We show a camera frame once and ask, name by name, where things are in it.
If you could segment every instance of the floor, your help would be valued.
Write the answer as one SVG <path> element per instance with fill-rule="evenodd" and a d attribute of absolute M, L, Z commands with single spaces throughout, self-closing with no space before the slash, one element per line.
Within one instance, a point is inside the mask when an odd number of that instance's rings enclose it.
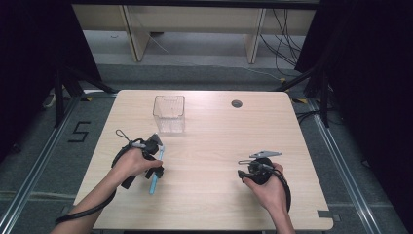
<path fill-rule="evenodd" d="M 276 58 L 262 40 L 257 51 L 257 59 L 255 64 L 246 62 L 244 51 L 244 42 L 242 35 L 230 34 L 206 34 L 206 33 L 154 33 L 153 39 L 150 41 L 143 60 L 135 62 L 131 56 L 130 45 L 125 32 L 95 32 L 85 31 L 85 35 L 94 54 L 94 59 L 98 65 L 127 65 L 127 66 L 199 66 L 202 68 L 211 67 L 238 67 L 252 72 L 262 72 L 263 69 L 278 68 L 280 72 L 293 69 L 293 64 Z M 265 40 L 274 48 L 286 55 L 289 59 L 294 60 L 291 55 L 290 47 L 281 44 L 273 35 L 264 35 Z M 295 44 L 302 45 L 304 37 L 292 37 Z M 291 74 L 285 75 L 286 79 L 291 78 Z M 263 74 L 264 76 L 273 76 L 272 74 Z M 291 89 L 291 95 L 294 98 L 302 98 L 302 86 Z M 75 119 L 93 118 L 101 113 L 108 113 L 110 103 L 113 98 L 97 98 L 95 102 L 96 112 L 88 113 L 88 104 L 81 102 L 77 106 L 78 112 Z M 317 106 L 317 102 L 310 101 L 309 103 L 296 102 L 293 107 L 296 112 L 307 112 Z M 325 233 L 407 233 L 402 223 L 394 212 L 392 204 L 387 200 L 386 194 L 381 190 L 380 185 L 375 180 L 374 175 L 369 171 L 368 167 L 361 163 L 362 155 L 357 151 L 356 144 L 352 141 L 352 136 L 347 131 L 345 124 L 341 122 L 338 113 L 329 114 L 331 123 L 329 129 L 324 129 L 319 124 L 318 117 L 311 117 L 308 121 L 303 121 L 301 124 L 303 135 L 308 144 L 312 155 L 313 163 L 319 176 L 319 181 L 326 197 L 327 204 L 331 210 L 334 219 L 334 228 L 325 231 Z M 41 113 L 33 122 L 33 127 L 25 136 L 25 140 L 38 140 L 38 145 L 27 144 L 24 148 L 26 157 L 19 156 L 9 157 L 2 165 L 0 165 L 0 211 L 5 211 L 10 207 L 10 203 L 14 196 L 19 191 L 20 186 L 27 179 L 27 172 L 36 164 L 38 155 L 42 154 L 42 147 L 48 143 L 48 137 L 54 133 L 54 110 L 48 109 Z M 69 125 L 75 125 L 76 122 L 70 122 Z M 104 120 L 96 123 L 101 128 L 104 125 Z M 99 134 L 90 133 L 92 143 L 81 149 L 84 153 L 93 153 L 93 145 L 96 143 Z M 338 147 L 328 147 L 325 143 L 325 138 L 332 137 L 333 142 L 337 143 Z M 59 141 L 67 141 L 63 136 Z M 63 151 L 57 146 L 54 151 L 56 154 L 67 154 L 67 150 Z M 82 155 L 74 151 L 71 155 L 72 160 L 76 164 L 76 170 L 82 172 L 86 169 L 85 163 L 79 165 Z M 58 163 L 58 158 L 51 158 L 45 163 L 51 165 Z M 348 169 L 343 169 L 341 160 Z M 9 168 L 19 168 L 19 170 L 8 170 Z M 68 177 L 72 180 L 82 179 L 81 173 L 74 173 L 73 167 L 71 172 L 64 172 L 64 169 L 54 167 L 46 167 L 41 173 L 39 180 L 33 181 L 34 191 L 32 192 L 27 205 L 22 211 L 19 211 L 19 219 L 13 223 L 16 227 L 11 233 L 45 233 L 49 232 L 50 225 L 53 222 L 51 217 L 39 217 L 36 214 L 43 212 L 53 214 L 64 214 L 70 207 L 70 202 L 73 201 L 76 191 L 76 185 L 67 183 Z M 353 179 L 353 182 L 348 182 L 345 178 Z M 355 194 L 359 201 L 365 202 L 368 212 L 372 212 L 373 219 L 363 218 L 365 211 L 357 207 L 355 204 Z M 122 233 L 116 231 L 103 231 L 103 233 Z"/>

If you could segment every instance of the table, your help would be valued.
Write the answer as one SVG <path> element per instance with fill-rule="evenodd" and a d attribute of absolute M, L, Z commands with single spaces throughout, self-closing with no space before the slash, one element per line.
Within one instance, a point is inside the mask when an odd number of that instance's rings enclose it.
<path fill-rule="evenodd" d="M 238 161 L 260 150 L 280 151 L 291 188 L 290 216 L 296 230 L 327 230 L 331 218 L 306 143 L 285 93 L 236 91 L 123 90 L 113 104 L 76 197 L 77 204 L 110 170 L 129 138 L 158 131 L 152 115 L 155 96 L 185 96 L 185 132 L 159 133 L 166 150 L 165 173 L 155 194 L 143 175 L 129 190 L 118 189 L 95 229 L 271 230 L 274 224 L 237 170 Z M 240 108 L 233 100 L 240 100 Z"/>

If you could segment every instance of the hand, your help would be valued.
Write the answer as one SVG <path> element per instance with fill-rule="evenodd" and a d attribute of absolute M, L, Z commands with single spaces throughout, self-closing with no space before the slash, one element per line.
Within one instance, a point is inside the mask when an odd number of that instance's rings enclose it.
<path fill-rule="evenodd" d="M 280 164 L 273 163 L 273 166 L 281 173 L 283 172 L 283 167 Z M 262 185 L 256 184 L 247 177 L 243 178 L 243 182 L 252 190 L 261 206 L 268 212 L 287 213 L 285 191 L 275 175 L 271 175 L 270 179 Z"/>
<path fill-rule="evenodd" d="M 162 164 L 163 162 L 160 160 L 150 161 L 143 158 L 142 150 L 133 147 L 119 158 L 112 171 L 122 173 L 124 179 L 126 179 L 129 176 L 140 175 L 150 168 L 158 168 Z"/>

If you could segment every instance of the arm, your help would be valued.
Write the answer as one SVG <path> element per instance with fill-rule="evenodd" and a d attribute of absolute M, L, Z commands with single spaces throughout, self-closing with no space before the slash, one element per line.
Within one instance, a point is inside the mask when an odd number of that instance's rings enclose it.
<path fill-rule="evenodd" d="M 129 176 L 137 176 L 150 168 L 157 168 L 161 165 L 162 161 L 144 159 L 140 149 L 130 149 L 119 159 L 106 177 L 70 211 L 70 214 L 82 212 L 101 204 Z M 60 223 L 52 233 L 90 233 L 100 213 L 101 211 Z"/>
<path fill-rule="evenodd" d="M 280 164 L 273 163 L 273 165 L 282 173 L 282 166 Z M 295 233 L 288 211 L 286 210 L 286 198 L 282 183 L 275 175 L 272 175 L 270 179 L 262 185 L 256 184 L 247 177 L 243 178 L 243 182 L 258 198 L 261 206 L 268 211 L 277 228 L 277 233 Z"/>

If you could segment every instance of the forearm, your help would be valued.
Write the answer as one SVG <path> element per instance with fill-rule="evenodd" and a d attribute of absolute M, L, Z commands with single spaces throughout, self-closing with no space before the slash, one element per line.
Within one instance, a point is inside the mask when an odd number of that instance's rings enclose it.
<path fill-rule="evenodd" d="M 295 233 L 292 226 L 291 218 L 287 211 L 269 210 L 268 211 L 274 225 L 276 226 L 278 234 L 291 234 Z"/>
<path fill-rule="evenodd" d="M 70 211 L 70 214 L 86 211 L 106 201 L 122 181 L 124 181 L 124 178 L 125 176 L 117 171 L 109 171 L 94 190 Z M 52 233 L 90 233 L 100 214 L 101 210 L 84 217 L 60 223 Z"/>

